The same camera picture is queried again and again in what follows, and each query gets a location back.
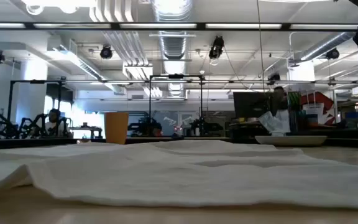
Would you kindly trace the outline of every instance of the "white cloth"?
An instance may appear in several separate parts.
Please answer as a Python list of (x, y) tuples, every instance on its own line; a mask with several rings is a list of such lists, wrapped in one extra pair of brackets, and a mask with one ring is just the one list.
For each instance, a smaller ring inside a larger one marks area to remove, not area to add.
[(274, 116), (281, 122), (282, 131), (284, 133), (291, 132), (290, 130), (290, 114), (288, 110), (277, 110), (276, 115)]
[(221, 141), (0, 150), (0, 190), (30, 183), (103, 205), (358, 208), (358, 166)]

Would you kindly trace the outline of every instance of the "wooden table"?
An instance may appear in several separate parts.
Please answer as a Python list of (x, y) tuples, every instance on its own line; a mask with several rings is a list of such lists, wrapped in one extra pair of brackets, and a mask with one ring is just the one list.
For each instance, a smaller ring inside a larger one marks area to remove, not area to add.
[[(358, 164), (358, 149), (311, 147), (307, 155)], [(282, 223), (358, 224), (358, 210), (322, 209), (291, 205), (219, 208), (108, 207), (55, 200), (33, 187), (0, 193), (0, 224), (81, 223)]]

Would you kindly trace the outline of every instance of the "desk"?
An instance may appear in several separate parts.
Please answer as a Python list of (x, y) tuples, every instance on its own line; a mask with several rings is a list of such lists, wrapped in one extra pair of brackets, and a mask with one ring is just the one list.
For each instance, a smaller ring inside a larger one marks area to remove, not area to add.
[[(358, 149), (309, 147), (305, 154), (358, 164)], [(97, 206), (55, 200), (33, 187), (0, 193), (0, 224), (105, 223), (357, 223), (358, 210), (321, 209), (291, 205), (215, 208), (136, 208)]]
[(70, 131), (91, 131), (91, 139), (95, 139), (94, 132), (98, 131), (99, 132), (98, 138), (102, 138), (103, 130), (101, 128), (92, 128), (92, 127), (88, 127), (88, 128), (74, 127), (74, 128), (70, 128)]

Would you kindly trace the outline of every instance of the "wire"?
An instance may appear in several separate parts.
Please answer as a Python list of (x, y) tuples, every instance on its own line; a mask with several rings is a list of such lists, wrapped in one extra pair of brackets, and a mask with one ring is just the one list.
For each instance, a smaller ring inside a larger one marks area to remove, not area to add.
[(262, 88), (264, 89), (264, 92), (265, 92), (265, 69), (264, 69), (264, 55), (263, 55), (263, 50), (262, 50), (262, 28), (260, 27), (259, 0), (256, 0), (256, 6), (258, 8), (260, 62), (262, 64)]
[[(209, 74), (211, 74), (211, 64), (209, 64), (209, 68), (208, 68), (208, 72)], [(208, 101), (209, 101), (209, 80), (211, 79), (211, 75), (208, 75), (208, 92), (206, 95), (206, 117), (208, 117)]]
[(239, 78), (239, 76), (237, 75), (237, 72), (235, 71), (234, 67), (233, 67), (233, 64), (231, 63), (231, 60), (230, 60), (230, 57), (229, 57), (229, 54), (227, 53), (227, 50), (226, 48), (224, 48), (224, 53), (226, 54), (227, 56), (227, 60), (229, 61), (230, 63), (230, 67), (231, 69), (233, 70), (233, 73), (236, 75), (237, 79), (239, 80), (239, 82), (241, 83), (241, 85), (246, 89), (246, 90), (251, 90), (249, 87), (245, 86), (242, 82), (241, 82), (241, 79)]
[(204, 64), (205, 64), (205, 59), (206, 59), (206, 56), (208, 55), (208, 52), (205, 53), (205, 56), (204, 56), (204, 60), (203, 60), (203, 64), (201, 65), (201, 68), (198, 70), (198, 71), (201, 71), (204, 67)]

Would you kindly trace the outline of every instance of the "window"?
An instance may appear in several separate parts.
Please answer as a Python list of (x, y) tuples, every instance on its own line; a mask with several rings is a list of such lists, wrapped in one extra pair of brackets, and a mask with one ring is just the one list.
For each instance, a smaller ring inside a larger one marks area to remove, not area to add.
[(49, 111), (53, 108), (53, 100), (50, 96), (45, 96), (45, 104), (44, 104), (44, 114), (48, 114)]

